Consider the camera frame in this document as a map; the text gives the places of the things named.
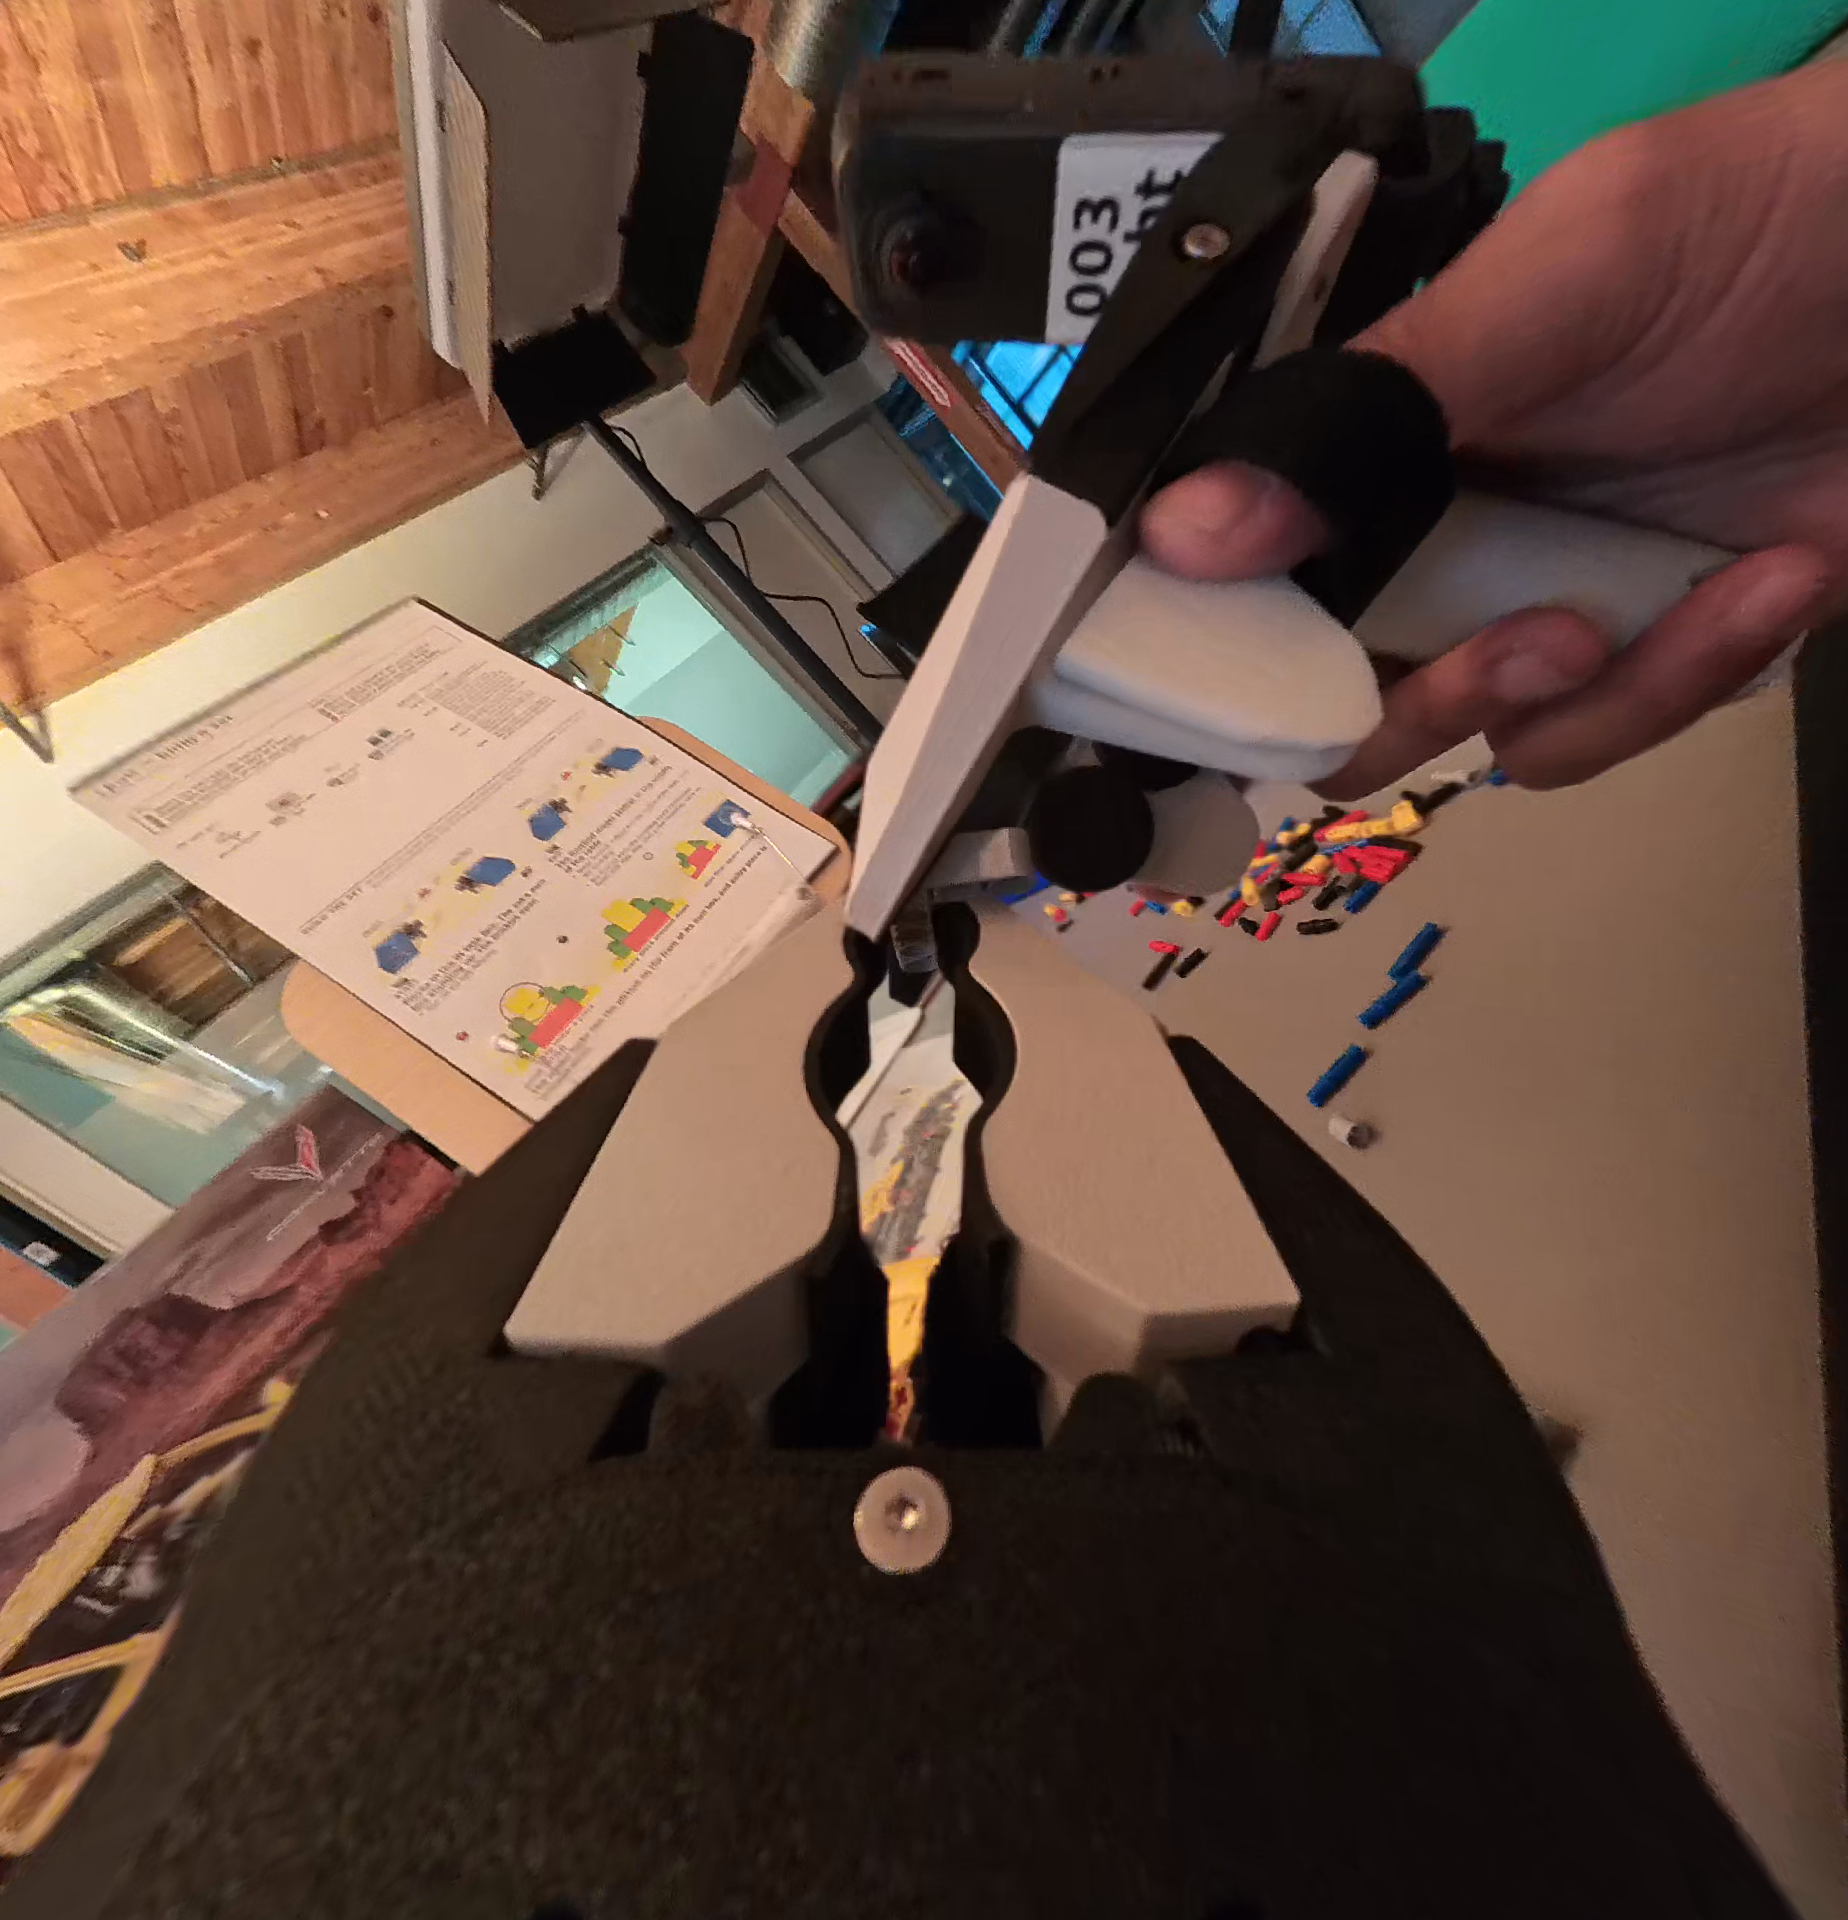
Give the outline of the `wooden post red sign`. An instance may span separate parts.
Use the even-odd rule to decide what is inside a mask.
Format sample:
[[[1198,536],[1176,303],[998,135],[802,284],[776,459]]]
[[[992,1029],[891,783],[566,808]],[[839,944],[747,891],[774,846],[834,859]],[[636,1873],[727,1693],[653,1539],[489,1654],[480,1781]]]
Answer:
[[[761,48],[747,68],[737,135],[747,158],[724,190],[696,330],[683,345],[683,375],[702,401],[720,401],[737,385],[785,250],[798,251],[844,307],[857,305],[834,237],[834,197],[817,177],[823,119],[804,93],[785,83]],[[983,473],[1008,489],[1029,463],[1024,450],[978,396],[955,352],[884,332],[877,344]]]

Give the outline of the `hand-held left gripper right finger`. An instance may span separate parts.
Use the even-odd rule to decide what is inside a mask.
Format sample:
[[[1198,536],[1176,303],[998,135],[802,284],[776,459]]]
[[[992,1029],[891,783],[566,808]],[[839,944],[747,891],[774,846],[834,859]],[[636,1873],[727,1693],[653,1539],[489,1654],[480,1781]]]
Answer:
[[[978,1090],[957,1256],[1034,1413],[1295,1330],[1291,1269],[1165,1029],[1008,906],[942,906],[939,957]]]

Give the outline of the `toy car set box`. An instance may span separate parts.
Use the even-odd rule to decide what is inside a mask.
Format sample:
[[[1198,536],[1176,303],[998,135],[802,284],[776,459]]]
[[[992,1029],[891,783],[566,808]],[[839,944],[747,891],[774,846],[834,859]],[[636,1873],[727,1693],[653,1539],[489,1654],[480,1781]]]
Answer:
[[[316,1090],[0,1348],[0,1888],[146,1689],[329,1318],[461,1182]]]

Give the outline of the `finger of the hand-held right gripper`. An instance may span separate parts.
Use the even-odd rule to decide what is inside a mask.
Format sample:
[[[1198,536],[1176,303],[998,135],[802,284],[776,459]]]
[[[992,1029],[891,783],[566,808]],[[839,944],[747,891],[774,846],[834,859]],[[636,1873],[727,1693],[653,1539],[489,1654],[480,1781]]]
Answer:
[[[974,796],[1034,673],[1112,550],[1098,506],[1017,476],[863,775],[844,928],[880,941]]]
[[[931,867],[931,900],[1008,900],[1045,886],[1099,893],[1128,881],[1210,893],[1241,875],[1255,838],[1245,796],[1217,773],[1159,793],[1128,773],[1058,773],[1019,827],[957,832]]]

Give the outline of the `printed instruction sheet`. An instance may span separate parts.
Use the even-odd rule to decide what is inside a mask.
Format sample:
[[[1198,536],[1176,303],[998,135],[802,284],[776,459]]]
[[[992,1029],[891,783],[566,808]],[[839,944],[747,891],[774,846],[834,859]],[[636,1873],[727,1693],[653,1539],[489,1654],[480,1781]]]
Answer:
[[[793,928],[839,854],[419,598],[71,797],[521,1121]]]

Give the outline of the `person's right hand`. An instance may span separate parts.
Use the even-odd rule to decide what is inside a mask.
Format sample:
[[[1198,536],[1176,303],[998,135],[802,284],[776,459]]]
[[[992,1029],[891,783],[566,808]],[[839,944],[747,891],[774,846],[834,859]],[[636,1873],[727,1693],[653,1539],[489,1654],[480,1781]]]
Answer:
[[[1486,489],[1733,564],[1621,652],[1578,612],[1499,618],[1314,793],[1467,740],[1561,789],[1693,728],[1848,613],[1848,55],[1597,136],[1349,349],[1418,378]]]

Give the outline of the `white perforated ceiling box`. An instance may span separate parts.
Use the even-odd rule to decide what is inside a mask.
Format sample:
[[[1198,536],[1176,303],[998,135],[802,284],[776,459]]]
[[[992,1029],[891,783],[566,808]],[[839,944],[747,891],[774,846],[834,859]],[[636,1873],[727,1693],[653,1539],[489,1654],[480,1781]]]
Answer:
[[[413,310],[494,414],[494,355],[619,288],[650,4],[388,4]]]

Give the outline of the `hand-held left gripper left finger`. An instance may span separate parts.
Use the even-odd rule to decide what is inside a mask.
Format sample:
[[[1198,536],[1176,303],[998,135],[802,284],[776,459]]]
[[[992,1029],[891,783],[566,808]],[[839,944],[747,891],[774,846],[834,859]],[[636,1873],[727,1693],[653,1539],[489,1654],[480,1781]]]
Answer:
[[[860,1000],[842,906],[756,951],[659,1041],[505,1322],[517,1357],[710,1376],[764,1406],[857,1227],[817,1041]]]

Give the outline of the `black stand pole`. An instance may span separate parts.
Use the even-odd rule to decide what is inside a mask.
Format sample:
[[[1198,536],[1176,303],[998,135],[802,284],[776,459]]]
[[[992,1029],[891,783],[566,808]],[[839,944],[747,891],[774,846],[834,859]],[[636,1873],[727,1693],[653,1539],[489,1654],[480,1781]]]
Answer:
[[[817,693],[823,693],[823,698],[842,714],[842,724],[857,746],[877,746],[882,719],[860,701],[853,681],[842,679],[839,670],[833,670],[833,663],[808,641],[808,635],[802,635],[802,630],[778,613],[776,601],[754,585],[747,566],[720,549],[703,520],[650,473],[649,460],[623,439],[623,432],[599,414],[584,417],[584,430],[661,512],[672,540],[703,564],[729,601],[785,652],[785,657]]]

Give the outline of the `pile of small coloured pins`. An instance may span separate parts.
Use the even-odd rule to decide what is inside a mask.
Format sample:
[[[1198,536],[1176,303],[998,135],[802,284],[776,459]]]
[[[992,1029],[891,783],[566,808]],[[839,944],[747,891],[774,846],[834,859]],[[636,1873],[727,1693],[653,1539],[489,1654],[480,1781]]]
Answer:
[[[1186,924],[1181,935],[1146,941],[1137,989],[1159,994],[1165,982],[1199,971],[1217,938],[1268,944],[1285,928],[1312,941],[1342,932],[1418,864],[1423,832],[1439,809],[1470,793],[1509,783],[1497,760],[1470,769],[1438,767],[1423,784],[1403,784],[1386,808],[1321,804],[1314,814],[1285,815],[1254,846],[1234,886],[1215,896],[1128,896],[1124,915],[1130,922],[1173,918]],[[1351,1019],[1359,1037],[1304,1095],[1314,1114],[1324,1120],[1342,1114],[1342,1090],[1371,1060],[1368,1037],[1426,989],[1423,967],[1444,938],[1445,924],[1423,922],[1391,961],[1383,986]]]

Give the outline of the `open instruction booklet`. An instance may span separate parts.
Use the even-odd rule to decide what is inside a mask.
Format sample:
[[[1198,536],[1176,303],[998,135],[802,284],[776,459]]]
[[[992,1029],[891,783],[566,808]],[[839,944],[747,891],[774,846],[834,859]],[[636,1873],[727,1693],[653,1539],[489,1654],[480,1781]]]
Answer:
[[[978,1095],[949,1034],[910,1037],[882,1070],[850,1141],[860,1230],[877,1264],[942,1259],[963,1214],[963,1149]]]

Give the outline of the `grey desk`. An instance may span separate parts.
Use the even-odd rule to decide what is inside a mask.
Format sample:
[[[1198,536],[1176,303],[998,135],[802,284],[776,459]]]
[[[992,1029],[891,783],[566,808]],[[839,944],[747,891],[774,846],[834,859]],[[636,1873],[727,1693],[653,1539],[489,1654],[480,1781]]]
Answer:
[[[1785,686],[1568,793],[1481,789],[1329,938],[1141,990],[1124,896],[1012,914],[1226,1060],[1438,1269],[1565,1477],[1679,1732],[1800,1918],[1848,1918]],[[1330,1141],[1304,1095],[1413,932]]]

